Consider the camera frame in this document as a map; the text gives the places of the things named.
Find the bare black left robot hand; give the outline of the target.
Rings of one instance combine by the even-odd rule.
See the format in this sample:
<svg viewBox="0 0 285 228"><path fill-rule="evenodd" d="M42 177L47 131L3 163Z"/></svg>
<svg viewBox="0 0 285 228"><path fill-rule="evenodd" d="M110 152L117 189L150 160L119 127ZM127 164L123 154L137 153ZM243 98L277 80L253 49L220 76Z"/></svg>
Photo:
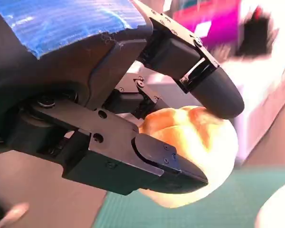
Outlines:
<svg viewBox="0 0 285 228"><path fill-rule="evenodd" d="M173 146L120 116L166 107L128 73L135 61L219 118L244 109L201 40L138 0L0 0L0 143L60 164L65 179L121 195L206 186Z"/></svg>

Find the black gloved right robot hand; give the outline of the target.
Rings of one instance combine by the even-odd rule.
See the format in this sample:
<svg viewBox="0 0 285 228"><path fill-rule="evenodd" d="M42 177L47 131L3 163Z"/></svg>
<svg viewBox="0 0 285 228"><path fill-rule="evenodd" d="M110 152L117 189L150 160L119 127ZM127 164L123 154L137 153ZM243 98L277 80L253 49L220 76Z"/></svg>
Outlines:
<svg viewBox="0 0 285 228"><path fill-rule="evenodd" d="M257 6L252 16L243 23L242 42L236 56L256 58L271 54L278 33L279 28L273 27L270 15Z"/></svg>

